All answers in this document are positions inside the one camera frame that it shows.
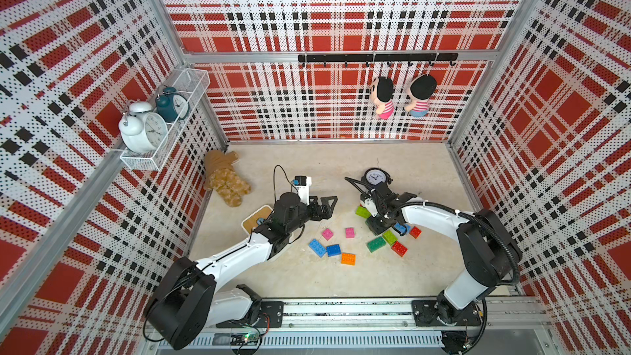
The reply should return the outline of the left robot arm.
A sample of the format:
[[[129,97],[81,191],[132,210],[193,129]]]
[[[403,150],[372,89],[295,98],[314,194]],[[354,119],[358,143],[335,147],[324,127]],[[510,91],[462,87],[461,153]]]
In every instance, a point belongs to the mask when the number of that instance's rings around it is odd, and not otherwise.
[[[230,291],[225,284],[273,259],[307,222],[330,219],[337,202],[336,196],[303,201],[297,193],[285,192],[241,243],[198,261],[178,259],[146,304],[146,322],[174,350],[187,347],[210,325],[229,320],[254,325],[261,315],[261,297],[245,284]]]

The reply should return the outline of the lime long block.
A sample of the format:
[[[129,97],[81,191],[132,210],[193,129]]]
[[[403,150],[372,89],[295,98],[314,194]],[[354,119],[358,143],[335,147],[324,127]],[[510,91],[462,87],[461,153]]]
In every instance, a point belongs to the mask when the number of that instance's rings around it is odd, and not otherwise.
[[[371,213],[369,212],[369,210],[367,210],[365,207],[363,206],[359,206],[358,208],[356,208],[355,210],[355,214],[364,218],[364,219],[368,219],[371,217]]]

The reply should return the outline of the lime block small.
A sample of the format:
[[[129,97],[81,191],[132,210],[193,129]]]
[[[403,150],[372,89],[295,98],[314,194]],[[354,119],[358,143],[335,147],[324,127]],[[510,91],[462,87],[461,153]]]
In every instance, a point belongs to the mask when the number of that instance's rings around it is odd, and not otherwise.
[[[384,238],[391,247],[398,241],[397,237],[389,230],[382,233],[382,238]]]

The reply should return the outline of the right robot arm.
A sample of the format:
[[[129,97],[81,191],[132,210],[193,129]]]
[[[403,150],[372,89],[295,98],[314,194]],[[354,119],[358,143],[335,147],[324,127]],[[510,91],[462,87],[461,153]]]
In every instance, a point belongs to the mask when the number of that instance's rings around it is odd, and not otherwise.
[[[419,313],[423,325],[434,321],[458,325],[476,311],[477,301],[500,286],[519,282],[523,253],[492,211],[462,212],[409,192],[397,194],[389,189],[389,179],[378,183],[350,177],[344,180],[360,192],[361,206],[371,213],[369,228],[373,233],[408,224],[437,232],[458,244],[463,271],[437,295],[432,306]]]

